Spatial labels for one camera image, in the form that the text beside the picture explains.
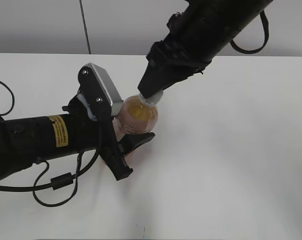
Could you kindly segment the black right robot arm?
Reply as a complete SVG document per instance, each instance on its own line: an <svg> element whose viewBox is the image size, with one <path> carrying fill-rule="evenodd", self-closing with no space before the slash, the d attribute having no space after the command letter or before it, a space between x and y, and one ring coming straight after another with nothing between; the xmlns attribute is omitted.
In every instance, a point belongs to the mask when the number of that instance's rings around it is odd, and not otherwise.
<svg viewBox="0 0 302 240"><path fill-rule="evenodd" d="M227 45L244 54L261 51L244 50L234 38L257 16L268 41L265 8L268 0L192 0L182 13L175 13L167 23L168 35L155 42L146 56L147 68L138 85L143 97L149 98L177 82L202 73L212 59Z"/></svg>

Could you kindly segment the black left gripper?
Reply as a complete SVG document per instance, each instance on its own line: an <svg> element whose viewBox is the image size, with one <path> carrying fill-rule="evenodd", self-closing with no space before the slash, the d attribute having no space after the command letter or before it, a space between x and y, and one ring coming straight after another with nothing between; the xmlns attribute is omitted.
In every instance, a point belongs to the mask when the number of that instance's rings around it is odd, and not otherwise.
<svg viewBox="0 0 302 240"><path fill-rule="evenodd" d="M68 105L62 110L75 117L79 122L75 126L80 127L80 136L85 134L93 135L93 148L98 152L116 180L120 181L127 178L133 169L130 168L123 156L129 155L135 149L150 142L155 137L155 133L147 132L143 134L125 134L117 142L113 128L113 117L106 117L103 121L93 121L88 117L84 105L73 97Z"/></svg>

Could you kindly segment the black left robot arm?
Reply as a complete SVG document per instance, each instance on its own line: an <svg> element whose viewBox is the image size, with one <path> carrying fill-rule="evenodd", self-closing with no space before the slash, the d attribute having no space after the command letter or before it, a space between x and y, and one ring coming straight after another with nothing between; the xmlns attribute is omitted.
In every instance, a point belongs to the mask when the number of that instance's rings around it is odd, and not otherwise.
<svg viewBox="0 0 302 240"><path fill-rule="evenodd" d="M97 150L115 179L127 178L132 168L125 157L155 134L126 134L117 140L113 118L93 121L84 106L72 99L66 114L4 120L0 116L0 181L44 161Z"/></svg>

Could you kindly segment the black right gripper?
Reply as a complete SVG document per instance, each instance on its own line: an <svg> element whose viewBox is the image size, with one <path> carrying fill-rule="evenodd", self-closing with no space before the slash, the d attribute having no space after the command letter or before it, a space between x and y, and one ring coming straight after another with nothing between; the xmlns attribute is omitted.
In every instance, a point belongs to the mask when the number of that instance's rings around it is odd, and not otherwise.
<svg viewBox="0 0 302 240"><path fill-rule="evenodd" d="M212 60L201 60L184 48L165 41L155 42L146 56L148 65L138 84L144 98L149 98L179 81L201 73Z"/></svg>

